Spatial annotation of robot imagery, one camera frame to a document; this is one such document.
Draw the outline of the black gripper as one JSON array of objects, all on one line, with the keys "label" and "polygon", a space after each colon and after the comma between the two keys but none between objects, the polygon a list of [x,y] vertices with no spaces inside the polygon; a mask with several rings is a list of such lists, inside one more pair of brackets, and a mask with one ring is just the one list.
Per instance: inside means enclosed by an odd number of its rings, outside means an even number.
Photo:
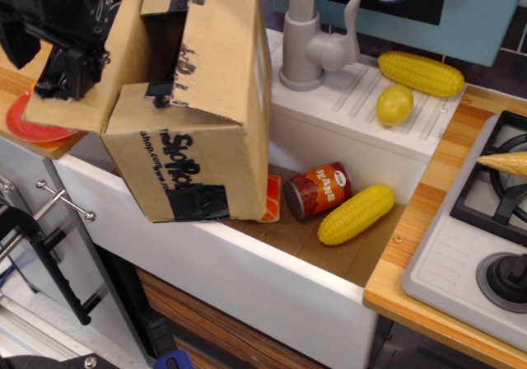
[{"label": "black gripper", "polygon": [[78,100],[101,79],[97,57],[122,0],[1,0],[1,46],[11,63],[22,69],[41,50],[53,47],[35,84],[41,98]]}]

